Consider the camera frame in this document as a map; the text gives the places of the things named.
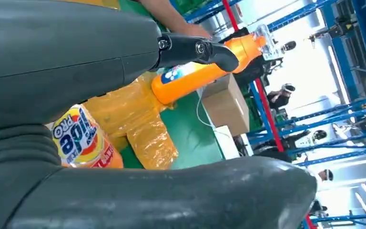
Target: bottle label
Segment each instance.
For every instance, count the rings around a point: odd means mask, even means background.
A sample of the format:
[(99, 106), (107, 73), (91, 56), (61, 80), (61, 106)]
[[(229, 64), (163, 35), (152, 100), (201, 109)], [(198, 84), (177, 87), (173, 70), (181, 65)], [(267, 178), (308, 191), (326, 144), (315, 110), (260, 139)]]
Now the bottle label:
[(74, 163), (92, 163), (98, 159), (108, 161), (110, 156), (101, 155), (113, 150), (109, 149), (111, 145), (105, 143), (98, 125), (78, 105), (54, 123), (52, 135), (63, 164), (73, 167), (76, 166)]
[(92, 166), (92, 167), (99, 167), (99, 168), (105, 168), (107, 167), (114, 154), (114, 149), (112, 146), (109, 146), (107, 150), (104, 152), (104, 154), (101, 156), (101, 158)]
[(175, 66), (161, 75), (161, 82), (163, 84), (170, 83), (174, 80), (178, 80), (186, 75), (189, 75), (195, 71), (193, 62), (185, 65)]

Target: human hand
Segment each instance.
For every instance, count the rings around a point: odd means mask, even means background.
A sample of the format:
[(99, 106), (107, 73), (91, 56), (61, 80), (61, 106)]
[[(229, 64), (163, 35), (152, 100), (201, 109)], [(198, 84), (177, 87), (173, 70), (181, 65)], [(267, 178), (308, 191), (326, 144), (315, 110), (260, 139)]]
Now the human hand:
[(197, 24), (188, 23), (178, 32), (193, 37), (204, 37), (207, 39), (211, 38), (211, 35), (201, 25)]

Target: green conveyor surface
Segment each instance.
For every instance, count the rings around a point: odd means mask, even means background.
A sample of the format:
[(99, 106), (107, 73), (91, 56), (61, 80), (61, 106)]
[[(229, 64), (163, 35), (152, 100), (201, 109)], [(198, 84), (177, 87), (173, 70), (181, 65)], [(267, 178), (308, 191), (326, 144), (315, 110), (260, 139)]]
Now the green conveyor surface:
[[(209, 164), (223, 159), (213, 130), (197, 119), (195, 109), (198, 99), (196, 92), (191, 93), (179, 99), (174, 110), (161, 113), (168, 133), (179, 151), (171, 169)], [(199, 116), (204, 121), (208, 120), (202, 106)], [(121, 154), (125, 168), (143, 168), (131, 147), (128, 146)]]

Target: person's arm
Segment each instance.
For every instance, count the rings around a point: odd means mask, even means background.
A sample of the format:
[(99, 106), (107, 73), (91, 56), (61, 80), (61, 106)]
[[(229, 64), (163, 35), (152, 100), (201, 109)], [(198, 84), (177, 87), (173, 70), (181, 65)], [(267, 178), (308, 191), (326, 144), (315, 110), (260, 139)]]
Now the person's arm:
[(269, 96), (271, 97), (271, 102), (275, 103), (280, 95), (281, 91), (271, 91), (269, 93)]
[(296, 134), (296, 135), (291, 135), (291, 136), (288, 136), (285, 138), (286, 141), (293, 141), (293, 142), (296, 142), (298, 141), (299, 139), (307, 136), (308, 134), (310, 134), (311, 131), (309, 130), (306, 130), (306, 131), (303, 131), (302, 133), (299, 133), (299, 134)]
[(200, 25), (189, 24), (172, 6), (169, 0), (138, 0), (158, 21), (173, 32), (210, 38)]

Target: yellow plastic bag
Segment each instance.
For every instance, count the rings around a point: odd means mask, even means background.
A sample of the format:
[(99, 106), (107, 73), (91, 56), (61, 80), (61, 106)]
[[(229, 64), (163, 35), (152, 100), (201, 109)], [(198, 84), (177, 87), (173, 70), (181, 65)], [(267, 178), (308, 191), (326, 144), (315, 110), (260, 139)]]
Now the yellow plastic bag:
[(154, 74), (145, 73), (130, 85), (88, 100), (84, 105), (111, 139), (127, 136), (146, 169), (168, 169), (177, 158), (159, 112), (165, 109), (150, 90)]

